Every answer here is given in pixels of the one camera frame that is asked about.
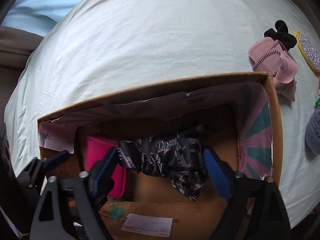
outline green paint stain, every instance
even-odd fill
[[[111,219],[112,220],[119,220],[124,214],[124,209],[117,207],[117,204],[111,210]]]

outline bed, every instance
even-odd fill
[[[320,39],[291,0],[82,0],[31,54],[5,109],[17,174],[39,157],[37,119],[67,106],[147,84],[252,71],[248,49],[282,19],[320,51]],[[284,133],[279,189],[291,227],[320,201],[320,157],[304,133],[318,78],[298,46],[296,101],[279,95]]]

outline black bow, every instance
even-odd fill
[[[269,29],[264,33],[265,37],[270,37],[274,41],[279,40],[284,45],[284,47],[289,50],[292,49],[297,44],[297,39],[295,36],[289,34],[289,30],[284,21],[278,20],[275,23],[277,32],[274,29]]]

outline blue gripper pad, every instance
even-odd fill
[[[205,148],[203,155],[204,165],[218,195],[229,202],[232,197],[232,169],[230,168],[229,164],[220,160],[212,148]]]
[[[110,179],[118,163],[118,148],[110,147],[102,161],[96,162],[90,169],[89,190],[96,198],[108,194],[114,187],[110,187]]]
[[[43,164],[43,170],[45,172],[52,171],[54,168],[58,167],[60,164],[65,163],[69,158],[71,154],[64,150],[62,152],[59,152],[55,156],[51,157],[49,160],[46,160]]]

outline teal stripe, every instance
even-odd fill
[[[261,132],[262,130],[265,130],[265,128],[268,128],[270,125],[271,125],[271,120],[270,120],[269,106],[268,106],[268,103],[266,103],[262,108],[261,113],[258,115],[256,120],[254,120],[252,126],[245,134],[246,139]]]
[[[121,113],[119,112],[118,108],[113,105],[113,104],[105,104],[102,106],[102,108],[115,116],[122,116]]]
[[[247,154],[271,171],[271,148],[248,148]]]
[[[254,171],[254,169],[250,166],[249,163],[246,164],[248,171],[250,172],[252,178],[260,179],[260,176]]]
[[[152,105],[150,105],[148,102],[142,102],[136,109],[132,111],[132,113],[128,114],[129,117],[135,117],[139,114],[142,114],[144,112],[148,112],[153,110]]]
[[[235,113],[236,119],[238,120],[239,111],[238,111],[238,106],[237,106],[236,101],[227,101],[227,102],[225,102],[225,104],[232,106],[233,112]]]
[[[245,124],[247,121],[247,117],[250,112],[250,105],[252,100],[252,89],[249,85],[244,85],[239,89],[239,93],[242,93],[242,100],[243,100],[243,118],[242,118],[242,125]]]

